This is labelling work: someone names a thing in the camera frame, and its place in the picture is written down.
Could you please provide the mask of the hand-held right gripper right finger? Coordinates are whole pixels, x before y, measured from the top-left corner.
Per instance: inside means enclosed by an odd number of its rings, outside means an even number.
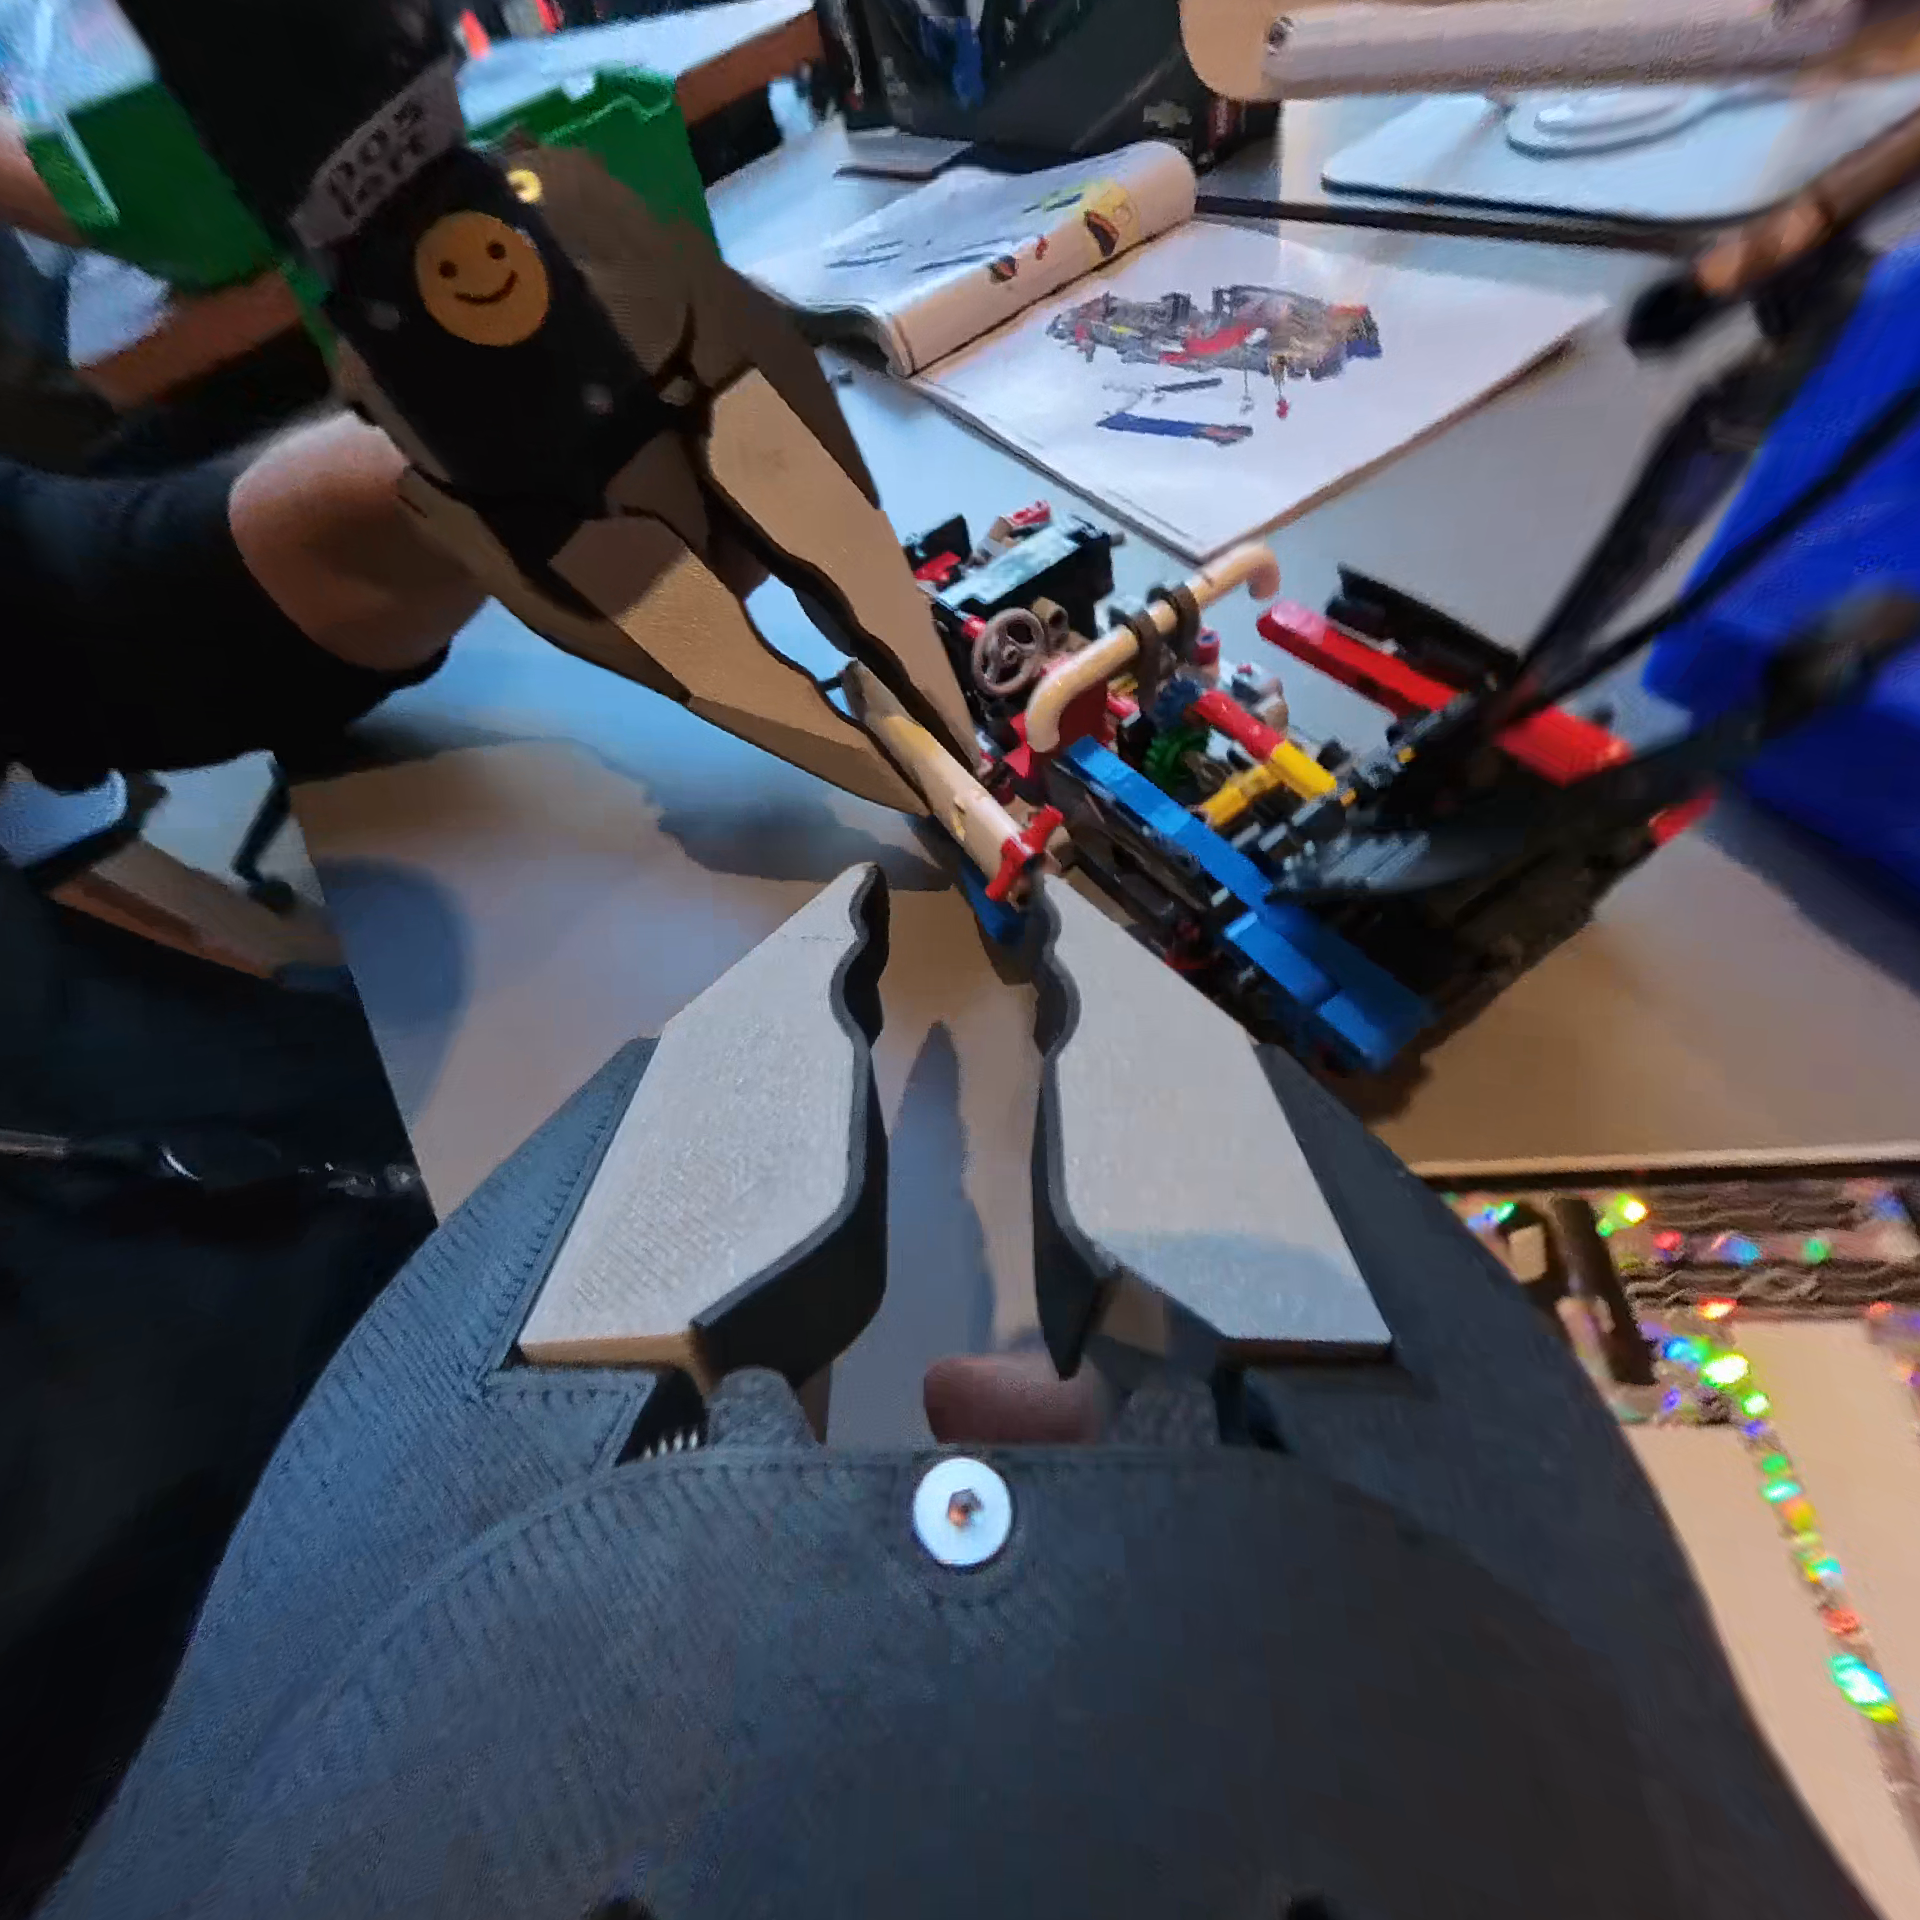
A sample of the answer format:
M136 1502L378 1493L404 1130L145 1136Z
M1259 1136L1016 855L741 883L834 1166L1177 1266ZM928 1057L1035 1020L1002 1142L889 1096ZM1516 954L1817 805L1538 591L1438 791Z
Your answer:
M1391 1330L1264 1047L1072 885L1041 904L1041 1330L1199 1380L1385 1361Z

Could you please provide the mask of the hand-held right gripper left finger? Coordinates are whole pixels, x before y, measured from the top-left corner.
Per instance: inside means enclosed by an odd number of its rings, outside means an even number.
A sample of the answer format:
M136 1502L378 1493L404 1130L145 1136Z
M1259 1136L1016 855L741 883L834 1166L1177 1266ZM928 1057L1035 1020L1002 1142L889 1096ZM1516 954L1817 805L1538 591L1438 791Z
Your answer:
M807 1388L887 1295L878 862L834 876L656 1040L514 1356Z

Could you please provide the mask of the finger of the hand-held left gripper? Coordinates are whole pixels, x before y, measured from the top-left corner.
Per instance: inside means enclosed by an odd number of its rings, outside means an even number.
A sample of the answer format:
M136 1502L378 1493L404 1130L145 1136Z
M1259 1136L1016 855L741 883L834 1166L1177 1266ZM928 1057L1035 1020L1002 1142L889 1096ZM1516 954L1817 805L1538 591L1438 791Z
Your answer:
M599 612L685 706L834 786L928 815L928 803L825 690L764 644L744 600L660 513L599 517Z
M950 758L975 758L967 692L897 524L764 372L741 372L708 402L705 477L827 644Z

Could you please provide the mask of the white blue brick panel assembly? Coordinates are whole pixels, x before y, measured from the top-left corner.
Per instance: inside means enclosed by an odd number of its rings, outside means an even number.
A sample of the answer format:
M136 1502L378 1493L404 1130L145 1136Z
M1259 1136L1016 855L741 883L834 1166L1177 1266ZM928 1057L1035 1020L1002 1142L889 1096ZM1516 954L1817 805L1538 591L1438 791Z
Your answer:
M1019 949L1043 894L1047 855L1066 831L1066 815L1055 805L1013 815L983 779L922 722L914 722L870 665L853 664L842 672L842 690L857 724L928 803L942 831L950 831L958 852L958 885L971 901L982 932L1002 949Z

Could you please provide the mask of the toy brick vehicle model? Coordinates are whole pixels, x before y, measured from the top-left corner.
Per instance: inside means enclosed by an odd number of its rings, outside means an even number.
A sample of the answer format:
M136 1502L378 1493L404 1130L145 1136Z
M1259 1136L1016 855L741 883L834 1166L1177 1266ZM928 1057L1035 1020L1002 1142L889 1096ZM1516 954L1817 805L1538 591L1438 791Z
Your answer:
M1385 718L1372 758L1303 738L1265 674L1211 672L1196 586L1157 586L1099 630L1114 534L1035 505L971 535L950 513L904 558L983 731L988 791L1035 803L1152 957L1254 1040L1343 1078L1413 1074L1692 831L1730 779L1861 701L1914 649L1913 586L1829 591L1744 690L1651 747L1574 711L1659 634L1813 545L1914 437L1914 372L1898 372L1813 477L1740 505L1665 607L1602 638L1752 467L1813 427L1844 337L1880 320L1898 266L1836 235L1735 296L1673 274L1632 306L1637 353L1679 348L1734 306L1759 337L1656 437L1525 652L1358 570L1324 607L1271 600L1259 634Z

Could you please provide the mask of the person's left forearm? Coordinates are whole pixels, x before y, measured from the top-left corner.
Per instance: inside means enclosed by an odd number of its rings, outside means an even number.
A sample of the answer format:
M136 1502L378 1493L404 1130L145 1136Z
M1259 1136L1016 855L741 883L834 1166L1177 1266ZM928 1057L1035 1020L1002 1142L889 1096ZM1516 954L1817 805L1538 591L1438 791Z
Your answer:
M0 747L4 768L86 791L128 768L302 758L397 690L452 638L404 634L404 664L351 664L248 565L236 457L154 473L0 468Z

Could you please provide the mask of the person's right hand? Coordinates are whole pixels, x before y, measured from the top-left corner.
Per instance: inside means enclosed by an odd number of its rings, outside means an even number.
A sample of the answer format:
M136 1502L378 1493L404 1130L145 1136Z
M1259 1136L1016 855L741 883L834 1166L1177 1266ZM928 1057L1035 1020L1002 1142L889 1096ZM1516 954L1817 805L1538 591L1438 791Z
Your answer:
M958 1450L1092 1447L1114 1388L1092 1371L1061 1380L1054 1356L945 1356L922 1380L928 1427Z

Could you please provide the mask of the green plastic bin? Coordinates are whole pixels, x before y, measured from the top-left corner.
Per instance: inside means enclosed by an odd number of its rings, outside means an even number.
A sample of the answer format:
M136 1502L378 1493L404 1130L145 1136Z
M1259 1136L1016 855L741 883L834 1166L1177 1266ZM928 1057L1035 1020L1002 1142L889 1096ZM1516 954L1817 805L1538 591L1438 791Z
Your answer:
M271 268L274 241L204 151L180 102L154 82L96 83L69 109L27 78L4 83L37 178L86 247L157 283L221 289ZM656 217L710 235L671 78L593 63L572 78L461 78L464 137L481 151L559 149L597 156Z

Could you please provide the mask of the black cardboard box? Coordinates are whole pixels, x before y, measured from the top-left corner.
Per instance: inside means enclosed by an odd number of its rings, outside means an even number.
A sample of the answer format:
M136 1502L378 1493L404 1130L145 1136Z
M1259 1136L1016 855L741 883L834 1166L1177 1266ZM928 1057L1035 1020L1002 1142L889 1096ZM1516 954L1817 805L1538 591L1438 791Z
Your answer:
M815 23L853 130L1028 160L1165 137L1196 169L1281 130L1199 82L1177 0L818 0Z

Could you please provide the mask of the black office chair base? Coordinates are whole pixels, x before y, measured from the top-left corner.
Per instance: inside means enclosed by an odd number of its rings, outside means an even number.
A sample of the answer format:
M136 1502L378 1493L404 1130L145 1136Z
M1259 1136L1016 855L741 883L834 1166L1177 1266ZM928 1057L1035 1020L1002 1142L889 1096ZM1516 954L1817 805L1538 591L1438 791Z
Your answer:
M266 860L274 855L279 838L298 819L298 803L290 803L298 782L283 758L271 758L271 768L274 768L271 786L228 860L228 873L253 904L288 920L302 907L302 889L298 883L271 873Z

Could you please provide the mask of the open instruction booklet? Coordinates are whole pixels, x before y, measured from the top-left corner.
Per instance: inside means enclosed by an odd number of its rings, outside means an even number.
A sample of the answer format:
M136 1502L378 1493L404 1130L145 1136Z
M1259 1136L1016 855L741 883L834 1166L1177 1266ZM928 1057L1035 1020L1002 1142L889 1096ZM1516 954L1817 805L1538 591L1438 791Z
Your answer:
M744 258L815 342L870 346L950 417L1181 558L1277 534L1479 410L1599 296L1328 257L1196 216L1168 145L950 165Z

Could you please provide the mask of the holographic sticker sheet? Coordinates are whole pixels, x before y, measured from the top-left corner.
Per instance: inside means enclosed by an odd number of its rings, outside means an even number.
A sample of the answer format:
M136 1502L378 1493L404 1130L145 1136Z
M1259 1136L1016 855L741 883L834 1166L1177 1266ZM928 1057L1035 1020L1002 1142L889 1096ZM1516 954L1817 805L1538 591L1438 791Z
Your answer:
M1767 1748L1914 1914L1914 1142L1430 1158L1620 1420Z

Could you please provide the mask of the blue plastic bin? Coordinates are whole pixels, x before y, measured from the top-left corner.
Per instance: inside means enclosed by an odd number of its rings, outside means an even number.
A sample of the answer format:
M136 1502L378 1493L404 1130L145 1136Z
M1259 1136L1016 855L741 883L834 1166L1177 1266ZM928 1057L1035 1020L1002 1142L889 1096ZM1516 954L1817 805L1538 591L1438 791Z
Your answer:
M1692 570L1701 586L1735 541L1759 534L1871 417L1920 372L1920 241L1880 257L1868 289L1792 410L1762 437L1714 541ZM1804 534L1695 618L1668 627L1641 690L1708 722L1759 690L1762 664L1817 612L1868 586L1920 583L1920 432L1905 429ZM1877 686L1767 743L1740 776L1752 803L1877 869L1889 889L1920 889L1920 658L1898 652Z

